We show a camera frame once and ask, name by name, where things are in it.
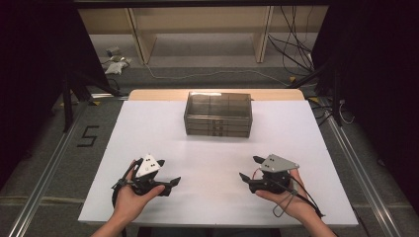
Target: drawer unit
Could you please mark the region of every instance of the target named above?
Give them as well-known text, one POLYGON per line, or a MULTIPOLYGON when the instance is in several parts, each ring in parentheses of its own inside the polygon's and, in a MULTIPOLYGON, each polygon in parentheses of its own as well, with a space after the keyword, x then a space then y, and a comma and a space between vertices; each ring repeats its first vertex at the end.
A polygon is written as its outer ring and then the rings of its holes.
POLYGON ((184 119, 187 134, 249 137, 250 94, 190 92, 184 119))

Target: aluminum rail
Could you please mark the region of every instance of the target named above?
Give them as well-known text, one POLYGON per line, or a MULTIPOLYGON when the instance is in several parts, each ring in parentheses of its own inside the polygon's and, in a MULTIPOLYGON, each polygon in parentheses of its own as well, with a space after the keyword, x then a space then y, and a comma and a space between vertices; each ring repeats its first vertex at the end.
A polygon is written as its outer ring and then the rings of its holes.
MULTIPOLYGON (((324 100, 321 100, 321 103, 323 105, 328 105, 327 101, 324 100)), ((357 153, 348 139, 348 136, 345 133, 344 128, 342 126, 338 126, 334 118, 329 118, 328 122, 349 162, 349 165, 351 166, 352 171, 355 174, 355 177, 358 180, 358 183, 361 186, 361 189, 364 192, 364 195, 376 215, 382 232, 387 237, 401 237, 401 232, 395 223, 394 218, 388 211, 388 208, 385 206, 385 203, 374 186, 368 172, 361 163, 357 153)))
POLYGON ((56 168, 64 156, 65 150, 68 146, 69 140, 73 135, 75 127, 77 126, 78 121, 80 121, 80 118, 85 112, 87 106, 88 102, 81 102, 77 106, 74 123, 69 127, 67 132, 62 134, 58 145, 56 146, 48 164, 46 165, 40 179, 38 180, 37 185, 35 186, 33 192, 31 193, 30 197, 16 218, 15 223, 13 224, 9 233, 9 237, 24 236, 28 230, 35 212, 41 203, 42 197, 45 194, 53 175, 55 174, 56 168))

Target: black wire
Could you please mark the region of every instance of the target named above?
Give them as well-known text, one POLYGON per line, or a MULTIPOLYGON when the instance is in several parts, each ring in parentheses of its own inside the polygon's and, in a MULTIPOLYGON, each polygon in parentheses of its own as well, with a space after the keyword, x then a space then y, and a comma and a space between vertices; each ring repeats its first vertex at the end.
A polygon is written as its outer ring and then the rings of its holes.
POLYGON ((308 197, 311 199, 311 201, 313 202, 313 204, 318 208, 317 203, 314 201, 313 197, 308 193, 308 191, 305 189, 305 187, 293 176, 290 176, 291 179, 293 179, 294 181, 296 181, 296 183, 305 191, 305 193, 308 195, 308 197))
POLYGON ((356 209, 355 209, 352 205, 351 205, 351 207, 352 207, 352 209, 354 210, 355 215, 357 216, 358 220, 361 222, 361 225, 363 226, 364 231, 366 232, 367 236, 368 236, 368 237, 370 237, 371 235, 370 235, 370 232, 369 232, 369 231, 368 231, 368 229, 367 229, 367 225, 364 223, 363 219, 361 218, 361 216, 360 216, 360 214, 357 212, 357 210, 356 210, 356 209))
MULTIPOLYGON (((279 187, 281 187, 282 189, 284 189, 284 190, 286 190, 286 191, 288 191, 290 194, 293 194, 294 193, 294 190, 292 190, 292 189, 290 189, 290 188, 288 188, 288 187, 285 187, 285 186, 283 186, 282 184, 280 184, 279 182, 276 182, 276 181, 274 181, 274 180, 272 180, 272 179, 269 179, 269 181, 271 181, 272 183, 274 183, 274 184, 276 184, 276 185, 278 185, 279 187)), ((320 209, 318 208, 318 206, 317 206, 317 204, 315 204, 315 202, 313 203, 313 202, 311 202, 309 199, 307 199, 307 198, 305 198, 305 197, 303 197, 302 195, 300 195, 300 194, 295 194, 298 198, 300 198, 300 199, 302 199, 303 201, 305 201, 307 204, 309 204, 309 205, 311 205, 311 207, 314 209, 314 211, 315 211, 315 213, 317 214, 317 216, 318 217, 323 217, 324 216, 324 214, 322 214, 321 213, 321 211, 320 211, 320 209)))
MULTIPOLYGON (((118 198, 118 193, 120 192, 122 185, 122 182, 126 181, 126 176, 128 175, 129 171, 132 170, 132 168, 137 165, 139 162, 139 160, 134 161, 129 168, 126 170, 126 172, 124 173, 123 177, 118 180, 117 184, 113 186, 114 189, 114 193, 112 194, 112 206, 115 208, 115 204, 117 203, 117 198, 118 198)), ((126 237, 126 228, 123 229, 123 231, 121 232, 121 234, 123 235, 123 237, 126 237)))
POLYGON ((318 126, 322 126, 331 116, 333 116, 333 114, 328 115, 321 123, 318 124, 318 126))
MULTIPOLYGON (((291 46, 294 46, 294 47, 301 47, 300 45, 297 45, 297 44, 295 44, 295 43, 292 43, 292 42, 286 42, 285 40, 282 40, 282 39, 277 39, 277 38, 273 37, 272 35, 269 35, 269 37, 270 37, 271 39, 275 40, 275 41, 284 42, 284 43, 287 43, 287 44, 289 44, 289 45, 291 45, 291 46)), ((303 47, 303 48, 302 48, 302 50, 307 51, 307 52, 311 52, 311 49, 306 48, 306 47, 303 47)))
POLYGON ((288 54, 286 54, 282 49, 280 49, 271 39, 270 36, 268 36, 268 40, 271 42, 271 44, 274 46, 274 48, 280 52, 283 55, 283 66, 284 68, 290 73, 290 74, 294 74, 294 75, 299 75, 299 76, 306 76, 306 75, 302 75, 302 74, 297 74, 294 72, 289 71, 284 63, 284 56, 287 57, 289 60, 293 61, 294 63, 296 63, 298 66, 302 67, 303 69, 305 69, 307 72, 310 72, 309 68, 306 68, 304 65, 302 65, 301 63, 297 62, 295 59, 293 59, 292 57, 290 57, 288 54))
MULTIPOLYGON (((291 36, 293 36, 293 38, 295 39, 295 41, 296 41, 296 43, 299 45, 299 47, 298 48, 301 48, 301 47, 306 47, 299 39, 298 39, 298 37, 296 36, 296 30, 295 30, 295 28, 296 28, 296 25, 295 25, 295 14, 296 14, 296 7, 295 6, 293 6, 293 23, 290 25, 290 21, 288 20, 288 18, 287 18, 287 16, 286 16, 286 14, 285 14, 285 12, 284 12, 284 8, 281 6, 280 7, 281 8, 281 12, 283 13, 283 16, 284 16, 284 19, 286 20, 286 22, 287 22, 287 25, 288 25, 288 27, 289 27, 289 29, 290 29, 290 34, 289 34, 289 37, 288 37, 288 39, 287 39, 287 41, 289 41, 290 40, 290 37, 291 36)), ((305 64, 305 68, 309 68, 309 72, 311 72, 312 71, 312 63, 311 63, 311 60, 308 58, 308 56, 305 54, 305 53, 301 53, 301 51, 300 50, 298 50, 298 52, 299 52, 299 55, 301 56, 301 59, 302 59, 302 61, 304 62, 304 64, 305 64), (308 61, 310 62, 310 66, 308 67, 308 65, 306 64, 306 62, 305 62, 305 60, 304 60, 304 58, 306 58, 306 59, 308 59, 308 61)))

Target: white tabletop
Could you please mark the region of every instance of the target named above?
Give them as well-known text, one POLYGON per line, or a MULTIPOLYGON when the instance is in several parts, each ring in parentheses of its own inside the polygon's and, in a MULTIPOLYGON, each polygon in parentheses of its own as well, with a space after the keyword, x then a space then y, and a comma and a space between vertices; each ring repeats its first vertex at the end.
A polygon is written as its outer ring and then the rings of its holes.
POLYGON ((182 177, 169 197, 156 197, 134 223, 144 226, 282 227, 299 225, 272 213, 275 204, 250 193, 239 173, 259 167, 253 156, 276 154, 300 165, 308 192, 331 226, 357 219, 306 101, 253 101, 249 138, 187 135, 186 102, 127 101, 109 141, 79 221, 104 223, 113 186, 133 159, 165 160, 155 180, 182 177))

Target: forearm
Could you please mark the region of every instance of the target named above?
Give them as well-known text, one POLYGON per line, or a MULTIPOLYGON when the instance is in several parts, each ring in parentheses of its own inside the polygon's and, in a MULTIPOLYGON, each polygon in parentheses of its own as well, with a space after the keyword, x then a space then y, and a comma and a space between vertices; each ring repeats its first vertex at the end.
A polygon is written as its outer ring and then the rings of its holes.
POLYGON ((108 222, 101 226, 92 237, 116 237, 124 228, 128 225, 128 222, 120 218, 111 217, 108 222))
POLYGON ((315 213, 305 214, 298 218, 312 237, 335 237, 333 231, 315 213))

